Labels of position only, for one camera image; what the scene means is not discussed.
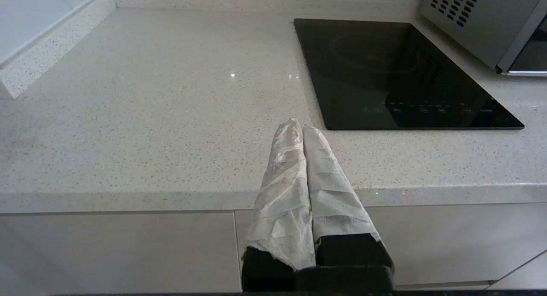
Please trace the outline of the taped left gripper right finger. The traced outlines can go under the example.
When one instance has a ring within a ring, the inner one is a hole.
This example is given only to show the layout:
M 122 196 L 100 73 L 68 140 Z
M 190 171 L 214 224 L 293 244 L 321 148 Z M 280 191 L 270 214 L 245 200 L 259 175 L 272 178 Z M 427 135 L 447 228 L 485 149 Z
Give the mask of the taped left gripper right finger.
M 324 267 L 380 266 L 394 263 L 371 217 L 359 200 L 320 130 L 303 127 L 316 260 Z

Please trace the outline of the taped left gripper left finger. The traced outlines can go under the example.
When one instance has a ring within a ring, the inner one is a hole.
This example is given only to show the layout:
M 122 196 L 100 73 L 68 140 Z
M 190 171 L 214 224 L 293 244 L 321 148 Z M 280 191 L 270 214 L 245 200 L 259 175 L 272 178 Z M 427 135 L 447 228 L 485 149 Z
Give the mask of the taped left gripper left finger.
M 303 131 L 295 118 L 274 134 L 242 262 L 244 292 L 293 291 L 299 271 L 316 267 Z

